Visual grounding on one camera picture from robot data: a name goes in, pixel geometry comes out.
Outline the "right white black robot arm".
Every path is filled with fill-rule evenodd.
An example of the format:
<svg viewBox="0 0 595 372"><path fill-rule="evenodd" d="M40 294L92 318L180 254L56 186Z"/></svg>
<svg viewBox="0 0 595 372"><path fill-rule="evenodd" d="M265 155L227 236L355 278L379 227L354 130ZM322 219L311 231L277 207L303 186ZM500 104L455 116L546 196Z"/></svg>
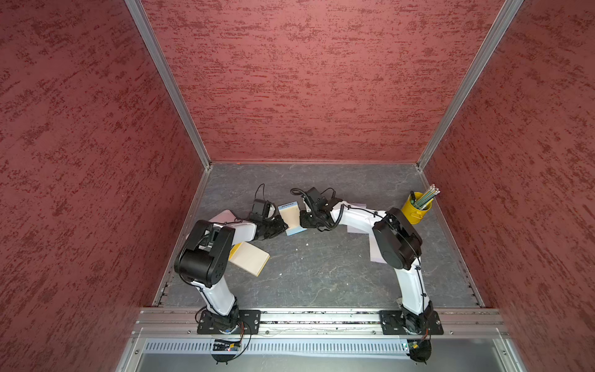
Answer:
<svg viewBox="0 0 595 372"><path fill-rule="evenodd" d="M354 206L335 195L326 198L316 188L307 191L293 188L291 194L301 197L305 203L305 210L300 212L300 224L305 229L325 232L343 225L369 234L381 258L398 277L403 328L410 334L423 333L433 305L421 273L422 238L402 211Z"/></svg>

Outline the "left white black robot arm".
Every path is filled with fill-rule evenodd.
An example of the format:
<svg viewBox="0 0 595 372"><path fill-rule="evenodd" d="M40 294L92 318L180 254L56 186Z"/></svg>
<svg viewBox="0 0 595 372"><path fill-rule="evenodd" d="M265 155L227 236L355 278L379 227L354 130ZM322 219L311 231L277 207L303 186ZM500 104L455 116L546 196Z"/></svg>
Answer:
<svg viewBox="0 0 595 372"><path fill-rule="evenodd" d="M236 296L225 279L228 264L259 276L270 255L253 242L272 239L287 229L279 215L251 221L225 210L210 220L200 219L187 235L174 270L184 283L199 291L206 314L229 332L239 324L240 315Z"/></svg>

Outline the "blue memo pad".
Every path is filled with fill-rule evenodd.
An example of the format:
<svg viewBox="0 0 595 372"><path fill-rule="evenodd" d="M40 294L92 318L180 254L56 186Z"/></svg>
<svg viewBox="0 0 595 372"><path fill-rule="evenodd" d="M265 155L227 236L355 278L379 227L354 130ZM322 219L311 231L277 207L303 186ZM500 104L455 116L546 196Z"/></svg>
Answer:
<svg viewBox="0 0 595 372"><path fill-rule="evenodd" d="M300 222L301 210L300 210L299 205L296 201L279 206L278 209L279 209L281 218L288 225L288 228L285 230L285 233L287 234L288 237L293 236L298 233L302 233L306 230L301 225L301 222Z"/></svg>

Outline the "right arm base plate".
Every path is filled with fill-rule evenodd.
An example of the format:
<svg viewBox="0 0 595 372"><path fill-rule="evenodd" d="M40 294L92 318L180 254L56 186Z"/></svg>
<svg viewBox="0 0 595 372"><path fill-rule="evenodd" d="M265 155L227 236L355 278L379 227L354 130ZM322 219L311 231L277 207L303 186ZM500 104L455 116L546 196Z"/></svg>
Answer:
<svg viewBox="0 0 595 372"><path fill-rule="evenodd" d="M385 336L441 336L444 329L439 315L432 310L421 315L409 311L381 310L380 324Z"/></svg>

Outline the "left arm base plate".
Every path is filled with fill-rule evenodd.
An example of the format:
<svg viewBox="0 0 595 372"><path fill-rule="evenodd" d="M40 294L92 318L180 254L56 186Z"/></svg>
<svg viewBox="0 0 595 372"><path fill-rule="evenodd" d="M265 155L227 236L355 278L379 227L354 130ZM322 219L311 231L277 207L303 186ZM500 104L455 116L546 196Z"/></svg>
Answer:
<svg viewBox="0 0 595 372"><path fill-rule="evenodd" d="M259 333L260 310L232 310L227 316L220 316L204 310L196 317L198 335L253 336Z"/></svg>

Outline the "purple memo pad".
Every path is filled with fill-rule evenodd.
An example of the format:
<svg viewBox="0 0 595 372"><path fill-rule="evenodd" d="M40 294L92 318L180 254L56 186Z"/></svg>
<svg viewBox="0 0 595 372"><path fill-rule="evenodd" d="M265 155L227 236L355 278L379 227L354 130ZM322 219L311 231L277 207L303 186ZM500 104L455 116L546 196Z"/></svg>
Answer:
<svg viewBox="0 0 595 372"><path fill-rule="evenodd" d="M373 215L363 207L345 204L340 224L346 226L349 233L370 235L373 226L370 217Z"/></svg>

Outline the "yellow memo pad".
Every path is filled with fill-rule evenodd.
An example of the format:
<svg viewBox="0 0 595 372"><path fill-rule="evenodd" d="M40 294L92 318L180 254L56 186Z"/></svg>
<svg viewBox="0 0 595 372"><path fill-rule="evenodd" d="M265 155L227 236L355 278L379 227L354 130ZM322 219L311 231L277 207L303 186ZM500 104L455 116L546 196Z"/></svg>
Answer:
<svg viewBox="0 0 595 372"><path fill-rule="evenodd" d="M270 259L264 250L247 242L236 244L230 251L229 262L258 277Z"/></svg>

